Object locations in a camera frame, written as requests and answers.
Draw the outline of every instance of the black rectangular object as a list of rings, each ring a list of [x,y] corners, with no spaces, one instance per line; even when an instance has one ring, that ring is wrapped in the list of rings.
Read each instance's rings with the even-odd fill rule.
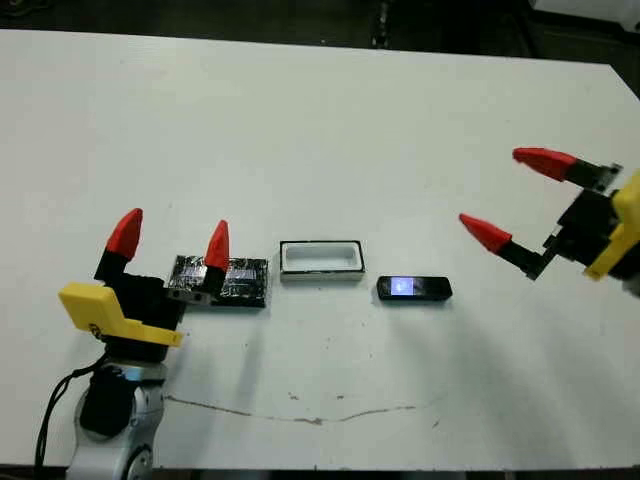
[[[268,262],[262,258],[230,258],[220,296],[216,299],[198,291],[205,276],[202,257],[176,257],[167,282],[168,296],[196,305],[229,307],[265,307],[268,285]]]
[[[452,295],[447,277],[382,276],[376,284],[380,300],[444,301]]]

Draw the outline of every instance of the white table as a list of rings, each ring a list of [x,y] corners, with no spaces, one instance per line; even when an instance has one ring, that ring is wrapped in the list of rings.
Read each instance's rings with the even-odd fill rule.
[[[638,300],[562,259],[532,283],[457,219],[541,247],[577,189],[515,146],[616,161],[620,181],[640,165],[640,104],[608,66],[19,31],[0,31],[0,61],[0,463],[32,462],[54,383],[99,355],[56,294],[92,281],[132,207],[132,273],[165,277],[220,218],[232,255],[272,262],[266,309],[185,315],[157,466],[640,460]],[[365,278],[281,284],[278,242],[299,239],[362,240]],[[381,305],[382,274],[447,275],[454,295]],[[86,385],[55,411],[48,464],[71,459]]]

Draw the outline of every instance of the red fingertip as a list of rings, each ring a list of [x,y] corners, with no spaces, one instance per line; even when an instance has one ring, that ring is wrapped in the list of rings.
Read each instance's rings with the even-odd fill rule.
[[[513,158],[516,162],[524,163],[536,172],[560,182],[565,179],[567,170],[578,160],[567,153],[535,147],[516,148]]]
[[[469,233],[490,252],[498,253],[502,247],[511,241],[512,235],[510,233],[500,230],[489,222],[464,213],[461,213],[459,218],[467,230],[469,230]]]
[[[218,222],[209,241],[204,264],[207,267],[220,268],[225,272],[229,269],[229,226],[226,220]]]
[[[113,233],[107,240],[106,249],[131,260],[136,254],[141,227],[142,209],[134,208],[122,217],[116,228],[113,229]]]

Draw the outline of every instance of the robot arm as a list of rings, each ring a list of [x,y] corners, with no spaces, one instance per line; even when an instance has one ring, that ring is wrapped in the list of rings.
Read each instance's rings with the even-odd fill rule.
[[[625,290],[640,297],[640,170],[619,191],[605,195],[621,171],[617,164],[598,166],[566,153],[544,148],[516,148],[516,161],[557,181],[569,181],[582,192],[558,220],[558,228],[544,243],[545,251],[532,252],[494,225],[460,215],[469,232],[489,250],[538,278],[556,255],[582,263],[593,280],[610,275]]]
[[[74,416],[77,447],[67,471],[70,480],[151,478],[153,440],[163,414],[162,361],[168,347],[181,344],[182,333],[176,328],[185,302],[169,295],[160,278],[124,272],[135,255],[141,225],[142,210],[134,209],[114,229],[94,276],[104,286],[71,283],[59,293],[74,325],[105,343],[103,359],[82,369],[81,374],[93,375]],[[215,302],[229,266],[224,220],[209,243],[204,266],[204,281],[198,288]],[[36,478],[42,474],[46,422],[62,393],[54,392],[45,414]]]

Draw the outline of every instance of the dark background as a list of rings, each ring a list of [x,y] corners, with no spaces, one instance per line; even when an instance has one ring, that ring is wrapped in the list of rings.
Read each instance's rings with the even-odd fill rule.
[[[526,0],[0,0],[2,8],[35,9],[0,15],[0,28],[355,48],[375,38],[391,50],[609,63],[640,94],[640,34],[535,12]]]

